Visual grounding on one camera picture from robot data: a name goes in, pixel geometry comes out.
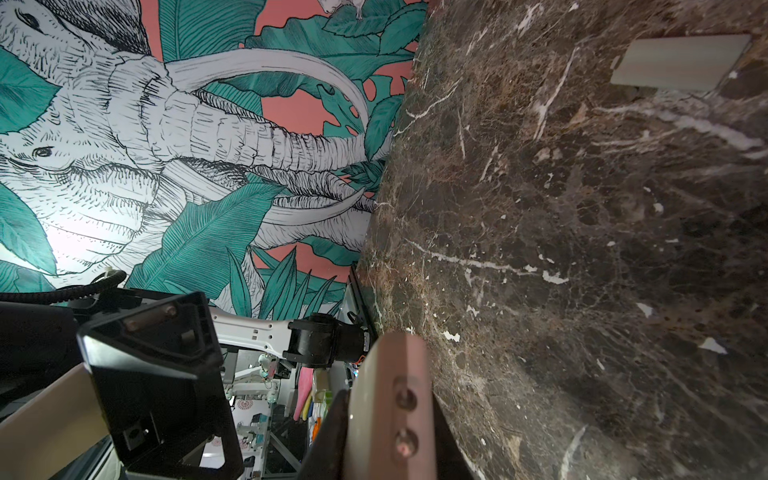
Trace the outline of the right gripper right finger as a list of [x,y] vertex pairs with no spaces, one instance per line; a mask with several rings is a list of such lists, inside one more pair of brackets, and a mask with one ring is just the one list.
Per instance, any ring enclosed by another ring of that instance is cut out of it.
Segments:
[[437,479],[473,480],[474,477],[457,445],[435,394],[432,395],[432,400]]

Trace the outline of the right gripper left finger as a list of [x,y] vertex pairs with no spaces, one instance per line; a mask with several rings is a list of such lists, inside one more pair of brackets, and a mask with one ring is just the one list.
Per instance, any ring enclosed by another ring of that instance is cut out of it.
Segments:
[[339,480],[349,422],[350,391],[342,390],[334,398],[315,442],[301,463],[298,480]]

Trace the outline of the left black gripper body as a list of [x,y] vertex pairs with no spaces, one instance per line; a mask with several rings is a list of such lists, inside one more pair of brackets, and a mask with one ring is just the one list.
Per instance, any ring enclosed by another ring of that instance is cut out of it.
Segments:
[[77,343],[130,479],[237,479],[244,460],[202,292],[107,291]]

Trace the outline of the white AC remote control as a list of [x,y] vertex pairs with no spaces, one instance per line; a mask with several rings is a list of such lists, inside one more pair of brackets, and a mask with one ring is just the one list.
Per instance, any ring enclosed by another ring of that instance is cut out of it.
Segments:
[[351,390],[343,479],[435,479],[436,441],[426,343],[381,336]]

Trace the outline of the remote battery cover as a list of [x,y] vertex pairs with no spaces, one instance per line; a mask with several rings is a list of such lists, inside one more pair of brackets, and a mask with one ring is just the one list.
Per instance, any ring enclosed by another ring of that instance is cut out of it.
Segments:
[[747,50],[748,34],[637,39],[610,82],[614,85],[707,92]]

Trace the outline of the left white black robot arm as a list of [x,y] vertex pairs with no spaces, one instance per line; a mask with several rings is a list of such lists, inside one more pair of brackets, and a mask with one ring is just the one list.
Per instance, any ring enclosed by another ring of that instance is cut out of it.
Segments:
[[361,361],[376,340],[365,315],[300,309],[259,320],[202,292],[89,284],[1,296],[1,398],[32,400],[1,424],[1,475],[47,479],[104,437],[130,479],[235,479],[245,469],[225,394],[224,349],[293,366]]

